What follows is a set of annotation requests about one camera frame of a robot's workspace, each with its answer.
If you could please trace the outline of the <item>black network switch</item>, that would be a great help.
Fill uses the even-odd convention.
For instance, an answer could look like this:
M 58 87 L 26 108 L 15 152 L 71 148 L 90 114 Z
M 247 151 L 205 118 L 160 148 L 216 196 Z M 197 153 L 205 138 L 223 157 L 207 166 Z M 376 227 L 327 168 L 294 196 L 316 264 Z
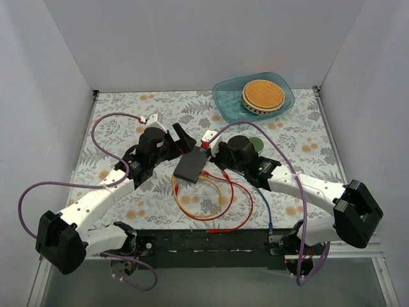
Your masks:
M 181 157 L 173 175 L 176 178 L 196 184 L 207 160 L 206 152 L 202 151 L 200 147 L 195 147 L 193 151 Z

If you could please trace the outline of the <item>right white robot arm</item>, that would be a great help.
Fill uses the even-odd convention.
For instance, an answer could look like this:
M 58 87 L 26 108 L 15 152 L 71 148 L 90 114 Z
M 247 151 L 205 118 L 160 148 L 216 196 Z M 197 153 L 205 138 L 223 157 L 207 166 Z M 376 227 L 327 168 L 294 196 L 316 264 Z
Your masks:
M 383 212 L 365 184 L 352 180 L 349 184 L 333 183 L 304 174 L 295 175 L 280 162 L 260 156 L 245 136 L 224 142 L 202 140 L 210 151 L 211 162 L 220 169 L 244 175 L 246 181 L 266 191 L 305 198 L 328 213 L 328 217 L 298 222 L 289 235 L 290 249 L 304 254 L 319 243 L 341 240 L 355 248 L 365 248 L 383 217 Z

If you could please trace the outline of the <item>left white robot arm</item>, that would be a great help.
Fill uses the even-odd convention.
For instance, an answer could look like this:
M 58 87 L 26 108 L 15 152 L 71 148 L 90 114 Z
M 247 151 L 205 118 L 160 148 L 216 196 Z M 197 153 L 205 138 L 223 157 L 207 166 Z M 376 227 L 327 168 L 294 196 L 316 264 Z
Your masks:
M 44 213 L 38 225 L 37 252 L 63 274 L 75 271 L 86 257 L 104 251 L 116 250 L 123 256 L 131 255 L 136 247 L 131 226 L 115 222 L 103 230 L 91 227 L 117 201 L 149 179 L 161 162 L 171 161 L 194 149 L 196 140 L 179 123 L 173 124 L 173 128 L 178 140 L 159 124 L 147 126 L 138 143 L 125 152 L 99 189 L 90 191 L 58 213 Z

